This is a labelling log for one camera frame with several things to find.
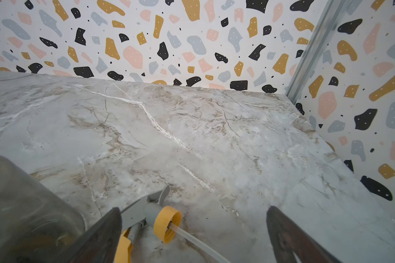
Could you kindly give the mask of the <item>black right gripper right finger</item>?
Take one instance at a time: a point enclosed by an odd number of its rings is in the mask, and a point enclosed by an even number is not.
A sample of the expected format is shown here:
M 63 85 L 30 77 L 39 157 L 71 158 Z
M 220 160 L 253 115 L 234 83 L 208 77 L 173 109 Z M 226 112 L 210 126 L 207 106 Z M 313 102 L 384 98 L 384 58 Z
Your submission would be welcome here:
M 276 206 L 268 209 L 266 224 L 278 263 L 339 262 Z

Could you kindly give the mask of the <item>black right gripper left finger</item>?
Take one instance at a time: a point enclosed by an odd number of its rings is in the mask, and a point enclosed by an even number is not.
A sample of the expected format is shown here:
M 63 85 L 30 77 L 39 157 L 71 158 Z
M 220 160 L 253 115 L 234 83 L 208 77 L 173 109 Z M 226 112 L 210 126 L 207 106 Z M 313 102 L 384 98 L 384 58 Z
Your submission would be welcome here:
M 113 208 L 58 255 L 60 263 L 112 263 L 121 235 L 119 208 Z

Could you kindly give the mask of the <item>grey yellow spray nozzle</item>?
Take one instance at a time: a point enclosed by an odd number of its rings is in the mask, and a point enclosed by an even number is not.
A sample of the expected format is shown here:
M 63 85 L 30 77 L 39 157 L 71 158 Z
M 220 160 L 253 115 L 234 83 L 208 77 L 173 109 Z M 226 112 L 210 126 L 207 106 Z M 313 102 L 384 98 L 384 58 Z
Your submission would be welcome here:
M 133 245 L 140 231 L 146 226 L 164 244 L 170 243 L 176 234 L 193 243 L 219 263 L 227 263 L 224 256 L 181 228 L 182 213 L 163 202 L 170 192 L 170 186 L 143 196 L 121 211 L 122 228 L 114 262 L 130 263 Z

